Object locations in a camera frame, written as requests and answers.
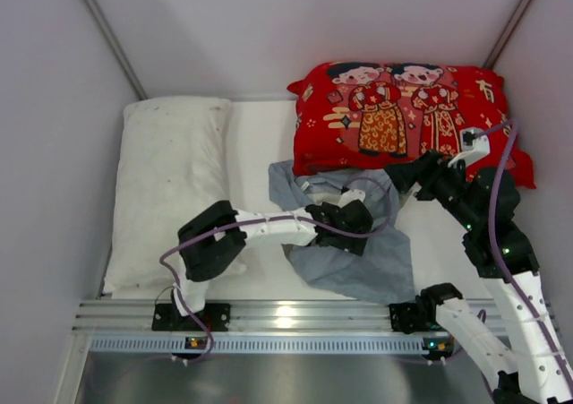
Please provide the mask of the green beige patchwork pillowcase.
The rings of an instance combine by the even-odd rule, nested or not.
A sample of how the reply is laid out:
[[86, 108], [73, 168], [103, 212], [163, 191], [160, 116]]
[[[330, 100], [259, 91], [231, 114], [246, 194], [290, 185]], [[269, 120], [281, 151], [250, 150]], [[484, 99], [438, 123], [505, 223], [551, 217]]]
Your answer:
[[310, 204], [338, 204], [345, 187], [365, 193], [375, 236], [357, 256], [334, 247], [284, 245], [296, 274], [310, 287], [345, 297], [389, 305], [415, 296], [409, 237], [395, 226], [401, 201], [382, 169], [355, 168], [296, 176], [291, 160], [269, 165], [269, 199], [283, 211]]

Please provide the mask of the white pillow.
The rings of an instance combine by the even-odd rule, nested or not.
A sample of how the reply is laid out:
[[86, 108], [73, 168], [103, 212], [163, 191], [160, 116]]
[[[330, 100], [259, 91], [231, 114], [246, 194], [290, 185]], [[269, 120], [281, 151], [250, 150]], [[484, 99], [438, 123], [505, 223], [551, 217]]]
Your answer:
[[124, 109], [105, 292], [117, 296], [171, 279], [159, 258], [178, 245], [178, 230], [229, 196], [225, 136], [231, 115], [230, 100], [194, 96]]

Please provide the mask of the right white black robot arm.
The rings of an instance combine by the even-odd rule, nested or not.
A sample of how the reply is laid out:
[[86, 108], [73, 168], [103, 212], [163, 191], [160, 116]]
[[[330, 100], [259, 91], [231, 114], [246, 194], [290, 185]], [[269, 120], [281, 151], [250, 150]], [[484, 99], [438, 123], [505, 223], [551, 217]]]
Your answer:
[[498, 166], [468, 180], [464, 161], [435, 151], [385, 171], [399, 193], [415, 188], [416, 200], [438, 202], [464, 228], [464, 252], [492, 296], [509, 341], [503, 343], [472, 314], [451, 283], [390, 305], [392, 329], [446, 331], [479, 368], [496, 403], [570, 403], [572, 366], [543, 296], [534, 249], [513, 220], [520, 194], [512, 175]]

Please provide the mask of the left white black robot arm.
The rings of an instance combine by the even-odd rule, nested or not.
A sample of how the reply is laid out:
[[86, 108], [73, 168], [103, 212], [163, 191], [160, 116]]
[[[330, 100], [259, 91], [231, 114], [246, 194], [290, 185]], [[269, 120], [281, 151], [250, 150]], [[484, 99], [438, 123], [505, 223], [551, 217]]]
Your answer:
[[367, 238], [375, 234], [371, 213], [357, 199], [344, 206], [323, 202], [272, 214], [241, 211], [228, 200], [215, 202], [177, 231], [183, 271], [175, 276], [175, 307], [182, 316], [201, 311], [204, 303], [192, 295], [192, 285], [222, 275], [246, 248], [317, 245], [362, 255]]

